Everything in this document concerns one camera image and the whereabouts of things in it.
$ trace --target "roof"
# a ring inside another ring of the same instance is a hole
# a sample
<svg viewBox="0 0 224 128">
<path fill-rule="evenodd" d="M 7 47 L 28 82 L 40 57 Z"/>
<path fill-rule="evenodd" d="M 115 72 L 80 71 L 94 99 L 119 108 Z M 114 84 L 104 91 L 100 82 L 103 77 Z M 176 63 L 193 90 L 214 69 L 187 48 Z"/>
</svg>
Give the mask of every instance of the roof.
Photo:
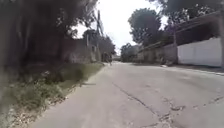
<svg viewBox="0 0 224 128">
<path fill-rule="evenodd" d="M 220 14 L 221 14 L 220 11 L 206 14 L 201 17 L 197 17 L 197 18 L 191 19 L 189 21 L 186 21 L 186 22 L 183 22 L 180 24 L 176 24 L 173 28 L 175 29 L 176 32 L 184 31 L 184 30 L 193 28 L 193 27 L 201 25 L 201 24 L 215 21 L 218 19 Z"/>
<path fill-rule="evenodd" d="M 147 47 L 145 47 L 145 48 L 139 50 L 138 53 L 143 52 L 143 51 L 145 51 L 145 50 L 150 50 L 150 49 L 153 49 L 153 48 L 163 47 L 163 46 L 165 46 L 165 45 L 168 45 L 168 44 L 166 44 L 165 42 L 157 42 L 157 43 L 155 43 L 155 44 L 151 44 L 151 45 L 149 45 L 149 46 L 147 46 Z"/>
</svg>

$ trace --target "white wall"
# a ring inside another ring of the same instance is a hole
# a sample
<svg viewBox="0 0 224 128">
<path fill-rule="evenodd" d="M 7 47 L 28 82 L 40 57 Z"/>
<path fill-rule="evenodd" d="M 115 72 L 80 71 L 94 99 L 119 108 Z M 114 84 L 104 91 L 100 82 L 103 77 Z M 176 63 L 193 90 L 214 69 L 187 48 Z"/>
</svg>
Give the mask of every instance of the white wall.
<svg viewBox="0 0 224 128">
<path fill-rule="evenodd" d="M 178 46 L 181 64 L 222 66 L 222 46 L 220 38 Z"/>
</svg>

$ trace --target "road crack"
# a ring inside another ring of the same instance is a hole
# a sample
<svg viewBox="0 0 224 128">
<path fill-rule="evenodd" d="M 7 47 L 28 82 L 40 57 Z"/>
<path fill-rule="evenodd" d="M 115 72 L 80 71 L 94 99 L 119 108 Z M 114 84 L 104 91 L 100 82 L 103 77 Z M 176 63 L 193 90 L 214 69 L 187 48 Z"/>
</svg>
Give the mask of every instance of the road crack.
<svg viewBox="0 0 224 128">
<path fill-rule="evenodd" d="M 118 88 L 121 92 L 123 92 L 124 94 L 126 94 L 130 99 L 135 100 L 136 102 L 138 102 L 139 104 L 141 104 L 142 106 L 144 106 L 146 109 L 148 109 L 152 114 L 154 114 L 157 118 L 158 118 L 158 122 L 148 125 L 148 126 L 142 126 L 140 128 L 183 128 L 182 126 L 176 126 L 174 123 L 174 120 L 172 118 L 172 111 L 182 111 L 183 109 L 185 109 L 185 106 L 174 106 L 167 98 L 163 97 L 163 99 L 167 99 L 170 104 L 170 112 L 168 114 L 165 115 L 161 115 L 159 114 L 158 111 L 156 111 L 153 107 L 146 105 L 142 100 L 140 100 L 139 98 L 135 97 L 134 95 L 128 93 L 127 91 L 125 91 L 124 89 L 122 89 L 121 87 L 119 87 L 118 85 L 116 85 L 115 83 L 112 82 L 112 85 L 115 86 L 116 88 Z"/>
<path fill-rule="evenodd" d="M 151 106 L 146 105 L 143 101 L 141 101 L 139 98 L 135 97 L 134 95 L 128 93 L 127 91 L 125 91 L 124 89 L 122 89 L 121 87 L 119 87 L 118 85 L 116 85 L 115 83 L 112 82 L 112 84 L 118 88 L 121 92 L 123 92 L 124 94 L 126 94 L 128 97 L 130 97 L 131 99 L 137 101 L 138 103 L 140 103 L 142 106 L 144 106 L 145 108 L 147 108 L 150 112 L 152 112 L 154 115 L 156 115 L 157 117 L 160 117 L 160 114 L 158 112 L 156 112 Z"/>
</svg>

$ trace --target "bush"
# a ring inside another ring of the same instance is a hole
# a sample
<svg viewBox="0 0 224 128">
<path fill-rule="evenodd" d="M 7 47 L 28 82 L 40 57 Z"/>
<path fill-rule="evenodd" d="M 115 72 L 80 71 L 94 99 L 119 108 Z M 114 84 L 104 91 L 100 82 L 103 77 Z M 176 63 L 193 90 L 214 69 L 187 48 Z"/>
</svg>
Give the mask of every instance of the bush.
<svg viewBox="0 0 224 128">
<path fill-rule="evenodd" d="M 4 97 L 7 97 L 7 101 L 11 101 L 11 105 L 16 110 L 17 115 L 13 115 L 16 121 L 21 121 L 18 115 L 24 112 L 27 117 L 30 117 L 31 112 L 37 113 L 34 114 L 34 118 L 32 117 L 35 119 L 49 104 L 63 101 L 71 89 L 102 66 L 102 64 L 64 64 L 51 71 L 29 73 L 18 83 L 11 85 Z"/>
</svg>

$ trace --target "utility pole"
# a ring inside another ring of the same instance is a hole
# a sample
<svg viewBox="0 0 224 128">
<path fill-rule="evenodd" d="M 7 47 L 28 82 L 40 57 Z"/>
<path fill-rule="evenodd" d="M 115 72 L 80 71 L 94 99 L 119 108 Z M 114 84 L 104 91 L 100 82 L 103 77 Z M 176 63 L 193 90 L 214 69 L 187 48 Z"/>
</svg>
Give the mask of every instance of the utility pole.
<svg viewBox="0 0 224 128">
<path fill-rule="evenodd" d="M 221 11 L 219 16 L 220 38 L 222 46 L 222 68 L 224 68 L 224 0 L 221 2 Z"/>
</svg>

